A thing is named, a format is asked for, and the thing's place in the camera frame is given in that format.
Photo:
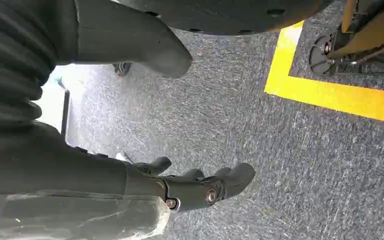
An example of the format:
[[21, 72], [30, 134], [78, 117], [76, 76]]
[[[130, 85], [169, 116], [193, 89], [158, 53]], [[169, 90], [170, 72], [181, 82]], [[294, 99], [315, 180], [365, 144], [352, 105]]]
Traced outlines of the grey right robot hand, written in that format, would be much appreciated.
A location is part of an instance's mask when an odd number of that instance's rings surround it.
[[67, 144], [36, 104], [58, 65], [133, 62], [178, 78], [192, 57], [156, 16], [105, 0], [0, 0], [0, 240], [157, 235], [171, 211], [213, 206], [254, 179], [248, 163], [164, 176]]

